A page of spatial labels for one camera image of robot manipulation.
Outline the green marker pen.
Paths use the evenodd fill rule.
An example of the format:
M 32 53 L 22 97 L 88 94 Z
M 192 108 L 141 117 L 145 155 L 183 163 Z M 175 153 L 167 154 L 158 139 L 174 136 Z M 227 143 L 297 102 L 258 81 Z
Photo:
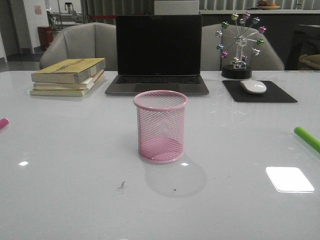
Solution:
M 320 141 L 311 135 L 304 128 L 298 126 L 294 128 L 294 133 L 299 136 L 304 142 L 306 142 L 317 153 L 320 153 Z

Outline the pink red marker pen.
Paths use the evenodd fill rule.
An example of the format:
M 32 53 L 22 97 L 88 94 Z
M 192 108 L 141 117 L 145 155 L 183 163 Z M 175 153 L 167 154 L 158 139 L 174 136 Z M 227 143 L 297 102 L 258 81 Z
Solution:
M 10 121 L 7 118 L 0 119 L 0 129 L 3 129 L 4 127 L 6 127 L 9 123 Z

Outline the pink mesh pen holder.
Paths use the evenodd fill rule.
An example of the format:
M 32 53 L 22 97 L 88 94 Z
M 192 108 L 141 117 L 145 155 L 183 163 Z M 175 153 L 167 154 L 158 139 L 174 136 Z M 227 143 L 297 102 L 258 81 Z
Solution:
M 137 94 L 138 153 L 153 163 L 169 163 L 184 153 L 185 107 L 188 98 L 172 90 Z

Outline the grey open laptop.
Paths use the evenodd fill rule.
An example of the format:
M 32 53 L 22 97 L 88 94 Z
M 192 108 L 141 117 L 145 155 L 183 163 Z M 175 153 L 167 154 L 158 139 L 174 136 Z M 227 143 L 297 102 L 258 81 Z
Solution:
M 117 16 L 117 76 L 105 94 L 171 90 L 207 95 L 201 77 L 201 43 L 199 14 Z

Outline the middle cream book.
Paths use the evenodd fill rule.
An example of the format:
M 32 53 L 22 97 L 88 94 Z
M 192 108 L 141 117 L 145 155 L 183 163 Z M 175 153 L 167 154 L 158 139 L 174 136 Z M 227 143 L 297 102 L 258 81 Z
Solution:
M 81 83 L 35 82 L 33 84 L 33 88 L 35 90 L 89 90 L 99 81 L 103 73 L 104 70 L 100 70 L 98 73 L 87 78 Z

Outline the cream book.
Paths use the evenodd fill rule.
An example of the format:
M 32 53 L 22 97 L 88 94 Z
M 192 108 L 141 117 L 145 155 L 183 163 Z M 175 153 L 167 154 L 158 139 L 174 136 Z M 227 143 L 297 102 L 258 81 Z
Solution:
M 92 88 L 90 88 L 89 90 L 36 90 L 33 88 L 29 91 L 29 93 L 32 96 L 82 97 L 87 92 L 89 92 Z
M 104 70 L 100 70 L 98 73 L 87 78 L 81 83 L 35 82 L 33 84 L 33 88 L 35 90 L 89 90 L 99 81 L 103 73 Z

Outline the top yellow book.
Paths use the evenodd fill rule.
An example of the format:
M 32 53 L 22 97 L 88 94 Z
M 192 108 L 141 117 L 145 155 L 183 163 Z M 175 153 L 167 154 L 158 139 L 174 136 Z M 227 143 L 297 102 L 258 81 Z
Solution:
M 79 84 L 106 67 L 105 58 L 66 59 L 31 74 L 35 83 Z

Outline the white computer mouse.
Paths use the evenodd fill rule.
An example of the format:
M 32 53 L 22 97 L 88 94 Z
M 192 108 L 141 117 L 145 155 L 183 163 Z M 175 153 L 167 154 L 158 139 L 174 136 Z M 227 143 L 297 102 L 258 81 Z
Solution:
M 259 80 L 246 79 L 241 80 L 239 83 L 241 87 L 250 94 L 263 94 L 267 90 L 266 85 Z

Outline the ferris wheel desk ornament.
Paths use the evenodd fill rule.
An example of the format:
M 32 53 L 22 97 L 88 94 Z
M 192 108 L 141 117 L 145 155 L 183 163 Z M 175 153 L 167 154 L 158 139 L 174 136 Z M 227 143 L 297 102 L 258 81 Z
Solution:
M 249 79 L 252 76 L 252 68 L 248 65 L 248 55 L 245 53 L 245 48 L 251 49 L 251 53 L 254 56 L 258 56 L 261 52 L 260 49 L 252 47 L 250 44 L 254 43 L 257 46 L 262 46 L 265 41 L 262 38 L 253 39 L 252 36 L 255 34 L 263 34 L 267 30 L 265 26 L 259 27 L 252 33 L 248 33 L 252 29 L 252 26 L 260 23 L 259 17 L 251 19 L 251 25 L 246 27 L 246 23 L 251 19 L 251 13 L 246 11 L 242 14 L 232 13 L 231 20 L 235 23 L 235 30 L 232 30 L 231 25 L 228 21 L 221 23 L 221 30 L 215 33 L 217 38 L 227 37 L 230 39 L 230 43 L 224 44 L 219 43 L 216 46 L 216 50 L 220 52 L 222 59 L 232 55 L 233 58 L 230 63 L 224 65 L 221 70 L 221 75 L 229 79 Z M 235 49 L 235 53 L 231 54 L 230 51 Z

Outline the black mouse pad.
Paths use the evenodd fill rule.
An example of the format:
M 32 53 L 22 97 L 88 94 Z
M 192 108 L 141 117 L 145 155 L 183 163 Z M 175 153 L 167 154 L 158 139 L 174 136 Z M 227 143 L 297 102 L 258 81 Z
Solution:
M 249 93 L 239 80 L 223 80 L 222 83 L 234 101 L 240 103 L 297 103 L 298 101 L 282 88 L 269 80 L 262 81 L 266 86 L 264 93 Z

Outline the bottom cream book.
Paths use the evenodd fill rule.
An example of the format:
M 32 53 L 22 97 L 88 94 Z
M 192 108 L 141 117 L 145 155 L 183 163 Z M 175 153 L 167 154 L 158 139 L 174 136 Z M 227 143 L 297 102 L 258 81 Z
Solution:
M 89 92 L 92 88 L 90 88 L 89 90 L 36 90 L 33 88 L 29 91 L 29 93 L 32 96 L 82 97 L 87 92 Z

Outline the red trash bin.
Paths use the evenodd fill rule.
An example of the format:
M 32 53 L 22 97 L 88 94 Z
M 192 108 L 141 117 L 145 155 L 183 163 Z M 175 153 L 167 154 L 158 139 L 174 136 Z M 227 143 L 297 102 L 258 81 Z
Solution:
M 38 31 L 40 47 L 42 50 L 46 50 L 54 40 L 52 27 L 38 26 L 37 31 Z

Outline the fruit bowl on counter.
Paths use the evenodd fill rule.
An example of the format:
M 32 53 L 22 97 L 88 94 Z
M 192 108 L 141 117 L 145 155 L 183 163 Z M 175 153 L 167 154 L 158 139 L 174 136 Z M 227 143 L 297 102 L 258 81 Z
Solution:
M 271 3 L 266 0 L 259 0 L 257 2 L 257 7 L 262 10 L 277 10 L 280 8 L 276 3 Z

